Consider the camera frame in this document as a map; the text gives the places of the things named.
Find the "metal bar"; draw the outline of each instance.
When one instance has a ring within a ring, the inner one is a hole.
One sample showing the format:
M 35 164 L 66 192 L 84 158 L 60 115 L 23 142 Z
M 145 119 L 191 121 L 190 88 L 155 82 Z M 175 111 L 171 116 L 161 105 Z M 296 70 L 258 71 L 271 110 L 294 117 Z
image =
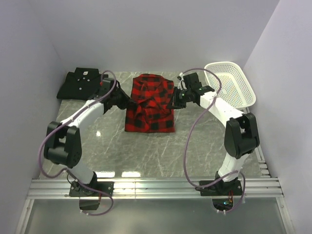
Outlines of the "metal bar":
M 115 183 L 114 199 L 207 198 L 201 197 L 200 193 L 183 178 L 99 178 L 98 180 Z M 198 184 L 200 180 L 209 179 L 197 178 L 194 179 L 194 182 Z M 66 180 L 33 180 L 27 199 L 79 199 L 79 197 L 69 197 L 69 189 L 70 184 Z M 245 196 L 283 197 L 283 193 L 277 178 L 248 178 L 246 179 Z
M 23 210 L 21 212 L 20 218 L 19 218 L 19 223 L 16 228 L 15 234 L 24 234 L 26 231 L 28 219 L 31 213 L 31 210 L 34 205 L 34 200 L 33 199 L 27 199 L 25 200 L 25 204 L 23 207 Z
M 278 204 L 278 208 L 279 211 L 281 213 L 282 216 L 282 220 L 286 229 L 286 233 L 287 234 L 294 234 L 295 229 L 294 229 L 294 225 L 293 225 L 293 221 L 289 215 L 289 211 L 288 208 L 286 206 L 286 202 L 285 199 L 283 197 L 277 197 L 276 198 L 277 204 Z

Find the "white basket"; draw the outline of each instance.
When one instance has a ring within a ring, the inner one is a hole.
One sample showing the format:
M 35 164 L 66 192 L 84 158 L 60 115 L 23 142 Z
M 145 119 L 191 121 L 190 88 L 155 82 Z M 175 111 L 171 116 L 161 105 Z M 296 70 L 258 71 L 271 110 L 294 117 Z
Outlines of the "white basket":
M 255 94 L 242 69 L 233 62 L 213 62 L 205 69 L 215 73 L 221 80 L 222 89 L 219 97 L 237 109 L 252 106 L 255 103 Z M 206 82 L 215 90 L 219 82 L 208 72 L 205 72 Z

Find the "gray wall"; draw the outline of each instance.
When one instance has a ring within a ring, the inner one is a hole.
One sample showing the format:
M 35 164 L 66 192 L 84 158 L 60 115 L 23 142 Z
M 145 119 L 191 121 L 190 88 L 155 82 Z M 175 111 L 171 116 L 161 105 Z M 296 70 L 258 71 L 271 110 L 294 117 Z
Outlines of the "gray wall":
M 11 234 L 65 70 L 28 1 L 0 1 L 0 32 L 0 232 Z
M 29 0 L 66 69 L 244 66 L 278 0 Z
M 312 233 L 311 9 L 311 0 L 281 0 L 244 68 L 265 158 L 298 234 Z

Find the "red and black plaid shirt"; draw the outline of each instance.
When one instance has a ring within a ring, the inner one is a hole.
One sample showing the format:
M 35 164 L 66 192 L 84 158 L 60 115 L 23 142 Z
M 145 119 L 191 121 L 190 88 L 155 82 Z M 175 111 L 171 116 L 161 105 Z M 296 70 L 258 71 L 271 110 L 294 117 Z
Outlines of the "red and black plaid shirt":
M 170 133 L 175 131 L 174 111 L 166 108 L 174 83 L 162 76 L 142 74 L 133 79 L 131 105 L 126 113 L 126 132 Z

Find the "garment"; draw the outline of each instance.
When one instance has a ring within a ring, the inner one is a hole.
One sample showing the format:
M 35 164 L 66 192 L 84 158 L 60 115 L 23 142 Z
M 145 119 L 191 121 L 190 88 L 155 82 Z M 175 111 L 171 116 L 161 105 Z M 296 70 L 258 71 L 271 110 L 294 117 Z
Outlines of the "garment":
M 162 76 L 142 74 L 133 79 L 125 131 L 169 133 L 175 131 L 174 111 L 166 108 L 174 92 L 174 83 Z
M 58 99 L 88 100 L 100 87 L 101 74 L 94 68 L 76 68 L 69 72 L 58 91 Z

